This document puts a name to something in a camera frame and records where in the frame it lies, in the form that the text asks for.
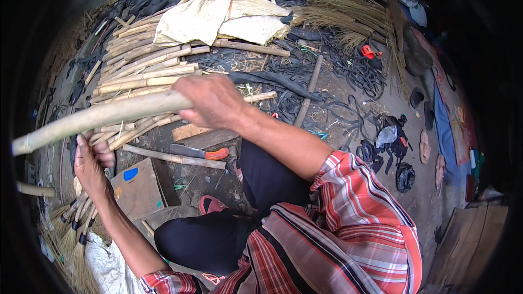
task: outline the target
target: concrete floor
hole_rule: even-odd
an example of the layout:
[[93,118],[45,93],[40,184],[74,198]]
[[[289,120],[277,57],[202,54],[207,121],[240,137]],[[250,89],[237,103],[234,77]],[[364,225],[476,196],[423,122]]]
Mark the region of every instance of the concrete floor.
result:
[[[71,81],[71,77],[69,77],[69,80],[66,80],[66,70],[67,68],[62,71],[62,73],[60,73],[56,79],[55,85],[57,87],[57,91],[51,106],[61,100],[67,101],[71,94],[72,86],[75,80],[80,77],[79,74],[75,73],[72,78],[73,81]],[[345,103],[347,103],[347,97],[349,94],[354,95],[359,104],[365,100],[368,101],[366,95],[360,91],[354,93],[345,79],[338,79],[331,75],[328,69],[325,70],[326,72],[320,75],[317,88],[324,88],[328,90],[335,98]],[[92,92],[92,89],[98,82],[98,77],[99,75],[93,79],[89,87],[86,89],[86,93],[81,97],[79,105],[82,105],[85,96]],[[383,186],[385,186],[391,192],[393,197],[404,207],[404,209],[409,213],[417,225],[419,243],[422,249],[422,284],[424,284],[428,277],[428,272],[430,271],[430,266],[432,264],[437,246],[434,241],[434,231],[442,224],[442,222],[444,224],[442,228],[445,229],[446,223],[448,222],[454,207],[463,206],[464,189],[448,186],[443,186],[440,190],[436,189],[435,165],[436,156],[438,154],[438,146],[435,129],[428,131],[429,143],[432,151],[428,164],[422,164],[419,159],[419,137],[425,125],[423,109],[418,109],[417,113],[419,114],[419,117],[417,117],[416,110],[411,108],[409,103],[399,95],[396,82],[390,78],[387,82],[388,86],[384,91],[384,95],[378,101],[380,108],[377,108],[375,105],[373,105],[373,107],[375,110],[380,110],[379,112],[387,111],[388,115],[396,116],[397,118],[399,118],[402,114],[407,116],[408,122],[403,127],[403,130],[405,131],[405,134],[414,150],[411,151],[409,149],[403,161],[413,166],[416,172],[416,181],[411,191],[404,194],[399,193],[396,189],[396,167],[394,164],[391,167],[388,175],[385,175],[384,173],[385,165],[388,160],[388,156],[385,153],[382,154],[384,159],[384,166],[377,173],[377,178],[380,180]],[[409,88],[409,93],[414,87],[422,88],[421,80],[409,74],[406,74],[406,82]],[[369,109],[369,105],[363,106],[363,109]],[[346,115],[346,111],[339,112],[339,114],[349,120],[355,119],[355,116]],[[327,114],[327,111],[315,112],[310,117],[321,121],[324,121],[328,118],[327,125],[336,121],[332,115]],[[147,134],[141,136],[138,141],[131,144],[150,150],[168,152],[169,145],[172,143],[171,130],[175,127],[179,127],[179,125],[181,125],[181,121],[155,128]],[[374,136],[376,133],[374,126],[368,126],[367,128],[368,134]],[[340,147],[347,140],[347,137],[343,135],[344,130],[344,127],[340,125],[340,123],[332,124],[327,129],[329,136],[327,137],[326,142],[335,149]],[[351,142],[351,152],[356,152],[356,147],[359,145],[359,142],[362,139],[363,138],[360,136]],[[239,139],[231,140],[215,147],[210,147],[208,150],[225,146],[229,147],[231,145],[237,145],[239,149]],[[35,157],[35,160],[38,159],[40,161],[37,167],[37,176],[39,178],[43,178],[45,186],[52,184],[58,187],[59,182],[57,180],[59,178],[60,151],[61,141],[50,144],[38,150],[36,153],[37,157]],[[143,157],[141,156],[118,150],[117,171],[122,171],[142,159]],[[159,227],[161,224],[170,219],[199,216],[199,199],[202,195],[207,194],[217,197],[232,208],[243,209],[246,212],[251,211],[251,207],[248,205],[243,195],[242,187],[234,175],[224,175],[218,189],[215,189],[214,187],[221,175],[221,171],[206,167],[179,165],[170,162],[167,162],[166,164],[168,166],[169,174],[173,183],[179,178],[182,178],[182,183],[187,184],[187,186],[184,189],[178,191],[178,196],[181,200],[181,205],[179,207],[174,208],[168,213],[158,215],[154,218],[151,218],[150,220],[147,220],[153,229]],[[64,196],[64,202],[68,203],[73,199],[74,193],[72,190],[72,169],[69,162],[69,152],[67,149],[65,150],[62,166],[62,192]],[[209,176],[210,182],[206,182],[205,176]],[[60,206],[60,203],[54,201],[51,203],[51,205],[52,207],[57,207]],[[146,236],[146,238],[154,244],[152,236],[148,234],[145,227],[141,223],[135,224]],[[98,228],[95,227],[95,229],[99,229],[100,232],[103,232],[101,225],[99,225]],[[212,287],[211,282],[204,280],[201,277],[201,273],[197,271],[190,271],[186,268],[181,268],[180,266],[174,267],[176,267],[177,270],[189,272],[198,276],[200,279],[202,279],[204,284],[206,284],[208,287]]]

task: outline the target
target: plastic bag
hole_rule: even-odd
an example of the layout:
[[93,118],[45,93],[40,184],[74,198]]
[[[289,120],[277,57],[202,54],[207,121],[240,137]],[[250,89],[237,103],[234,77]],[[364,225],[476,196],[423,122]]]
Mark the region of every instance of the plastic bag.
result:
[[411,190],[416,179],[416,172],[412,165],[406,162],[400,163],[396,170],[396,187],[400,193],[406,193]]
[[397,138],[397,128],[394,126],[384,127],[380,134],[378,134],[378,139],[376,140],[376,148],[383,147],[385,143],[392,143],[396,141]]

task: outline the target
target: left hand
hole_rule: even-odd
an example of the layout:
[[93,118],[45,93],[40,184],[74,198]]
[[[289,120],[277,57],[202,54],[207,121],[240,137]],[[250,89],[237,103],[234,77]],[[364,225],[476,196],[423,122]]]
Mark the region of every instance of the left hand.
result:
[[91,147],[88,138],[82,134],[78,134],[76,143],[74,173],[84,191],[93,201],[105,195],[114,196],[111,183],[104,173],[104,168],[114,166],[114,153],[109,151],[108,143]]

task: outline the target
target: wooden plank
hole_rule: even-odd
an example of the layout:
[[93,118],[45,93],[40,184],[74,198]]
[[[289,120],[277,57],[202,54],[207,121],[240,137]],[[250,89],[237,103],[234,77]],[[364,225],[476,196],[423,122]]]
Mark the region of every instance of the wooden plank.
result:
[[204,134],[196,135],[180,141],[180,143],[195,149],[206,149],[224,143],[225,141],[232,140],[239,135],[228,129],[217,129]]
[[500,239],[508,207],[488,206],[480,242],[467,269],[463,284],[473,286],[481,276]]
[[180,126],[179,128],[173,129],[173,140],[175,142],[181,141],[191,136],[195,136],[202,133],[207,133],[212,131],[212,128],[199,127],[194,124],[187,124]]
[[487,214],[487,207],[475,208],[476,214],[469,232],[461,245],[461,248],[456,247],[449,258],[449,277],[445,281],[446,284],[461,285],[463,278],[467,272],[470,261],[476,252],[478,243],[480,242],[481,232],[485,224],[485,216]]
[[445,283],[448,278],[449,257],[457,247],[461,247],[475,214],[476,209],[454,209],[443,242],[434,257],[428,283],[435,285]]

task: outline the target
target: black pants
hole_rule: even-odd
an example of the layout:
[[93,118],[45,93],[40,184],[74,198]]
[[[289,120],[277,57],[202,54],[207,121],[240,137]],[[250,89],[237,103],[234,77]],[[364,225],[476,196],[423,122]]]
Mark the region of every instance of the black pants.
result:
[[[303,206],[310,202],[310,183],[298,177],[260,147],[242,141],[240,167],[243,191],[258,220],[269,215],[270,207],[287,202]],[[156,229],[158,252],[169,261],[217,276],[238,269],[238,259],[247,238],[259,226],[251,218],[234,217],[231,209],[200,217],[167,221]]]

